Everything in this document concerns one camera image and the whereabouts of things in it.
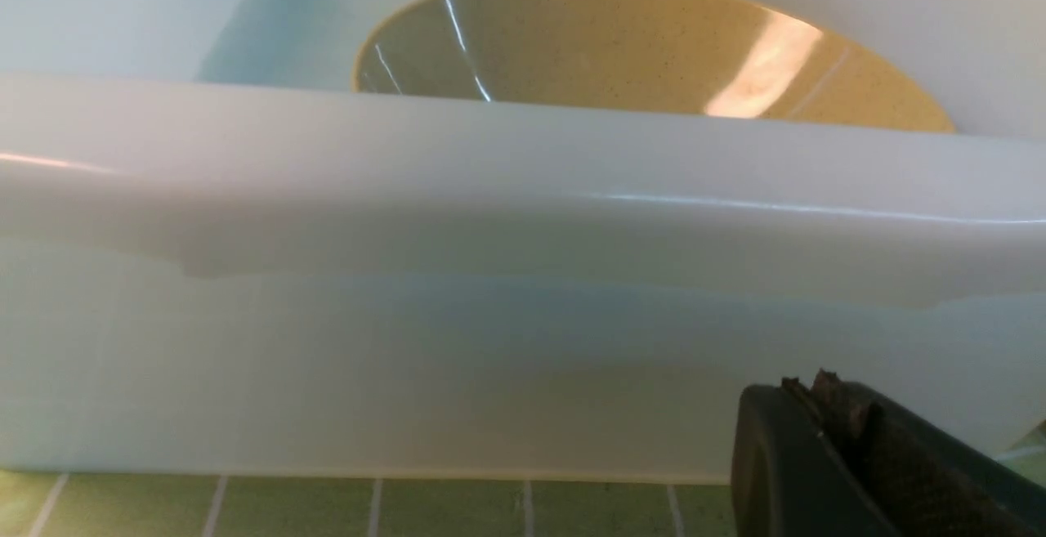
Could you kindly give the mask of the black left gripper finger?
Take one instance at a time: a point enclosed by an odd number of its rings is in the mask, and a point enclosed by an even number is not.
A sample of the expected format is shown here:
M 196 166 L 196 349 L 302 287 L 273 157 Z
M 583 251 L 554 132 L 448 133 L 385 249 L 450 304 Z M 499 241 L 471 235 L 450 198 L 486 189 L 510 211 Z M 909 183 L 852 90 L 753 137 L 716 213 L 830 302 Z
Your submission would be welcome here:
M 1042 536 L 1044 488 L 889 396 L 821 370 L 740 395 L 740 536 Z

